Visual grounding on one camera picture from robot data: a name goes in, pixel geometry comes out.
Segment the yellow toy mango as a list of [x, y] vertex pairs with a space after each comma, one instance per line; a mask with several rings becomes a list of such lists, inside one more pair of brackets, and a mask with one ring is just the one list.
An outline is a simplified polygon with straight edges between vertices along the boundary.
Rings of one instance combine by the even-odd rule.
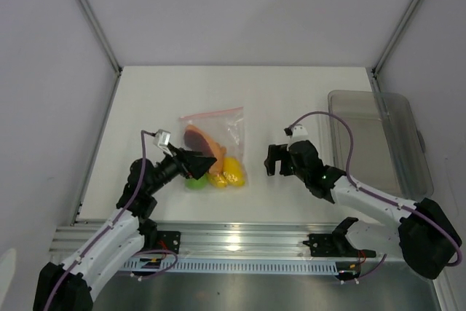
[[225, 157], [223, 165], [223, 176], [228, 185], [244, 186], [245, 176], [240, 162], [234, 157]]

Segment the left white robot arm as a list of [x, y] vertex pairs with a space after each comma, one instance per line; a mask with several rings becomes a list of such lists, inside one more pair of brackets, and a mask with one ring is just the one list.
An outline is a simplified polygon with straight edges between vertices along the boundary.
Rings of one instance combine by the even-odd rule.
[[149, 217], [154, 194], [175, 177], [199, 179], [216, 163], [213, 156], [168, 146], [161, 162], [134, 161], [116, 208], [104, 225], [59, 264], [39, 273], [34, 310], [91, 310], [119, 268], [137, 253], [156, 253], [157, 224]]

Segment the green toy lime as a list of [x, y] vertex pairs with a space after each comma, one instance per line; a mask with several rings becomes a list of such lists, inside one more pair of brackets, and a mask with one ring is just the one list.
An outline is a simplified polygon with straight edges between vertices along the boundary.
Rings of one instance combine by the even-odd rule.
[[208, 180], [205, 177], [201, 177], [200, 179], [186, 179], [185, 180], [185, 187], [189, 190], [198, 191], [204, 189], [208, 184]]

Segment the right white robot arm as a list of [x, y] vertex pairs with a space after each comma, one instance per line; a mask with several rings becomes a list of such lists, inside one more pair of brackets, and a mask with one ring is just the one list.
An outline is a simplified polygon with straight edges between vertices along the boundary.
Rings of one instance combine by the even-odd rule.
[[295, 176], [316, 198], [352, 208], [372, 219], [344, 219], [332, 233], [333, 249], [341, 255], [373, 251], [403, 259], [418, 275], [436, 279], [446, 267], [462, 262], [462, 240], [440, 205], [393, 197], [364, 187], [339, 168], [324, 165], [308, 140], [268, 147], [268, 176]]

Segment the red toy meat slice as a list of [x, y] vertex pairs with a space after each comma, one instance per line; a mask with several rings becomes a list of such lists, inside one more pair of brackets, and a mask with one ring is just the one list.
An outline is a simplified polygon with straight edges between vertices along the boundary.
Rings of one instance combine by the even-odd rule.
[[223, 170], [226, 148], [215, 141], [208, 133], [195, 125], [187, 125], [184, 129], [183, 142], [192, 151], [212, 156], [217, 162], [209, 169], [210, 174], [219, 174]]

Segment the clear zip top bag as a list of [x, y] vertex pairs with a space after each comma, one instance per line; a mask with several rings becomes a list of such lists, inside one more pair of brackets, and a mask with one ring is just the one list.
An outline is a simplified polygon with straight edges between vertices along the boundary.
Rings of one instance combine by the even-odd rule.
[[200, 179], [184, 181], [186, 190], [213, 192], [239, 189], [247, 184], [242, 107], [184, 116], [179, 123], [182, 147], [216, 158], [214, 165]]

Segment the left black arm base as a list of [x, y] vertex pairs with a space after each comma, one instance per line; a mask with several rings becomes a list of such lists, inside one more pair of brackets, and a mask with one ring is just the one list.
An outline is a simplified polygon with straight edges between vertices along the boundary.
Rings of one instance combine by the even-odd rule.
[[138, 232], [143, 236], [142, 251], [166, 250], [179, 252], [181, 233], [179, 231], [159, 230], [157, 223], [151, 219], [139, 225]]

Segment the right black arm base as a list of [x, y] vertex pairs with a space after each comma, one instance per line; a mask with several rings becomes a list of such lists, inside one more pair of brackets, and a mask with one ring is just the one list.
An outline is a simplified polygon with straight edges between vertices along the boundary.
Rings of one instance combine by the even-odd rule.
[[355, 249], [345, 237], [349, 228], [358, 222], [359, 219], [348, 217], [332, 233], [308, 234], [307, 239], [302, 244], [309, 248], [310, 255], [313, 257], [357, 258], [365, 256], [367, 258], [375, 258], [375, 251]]

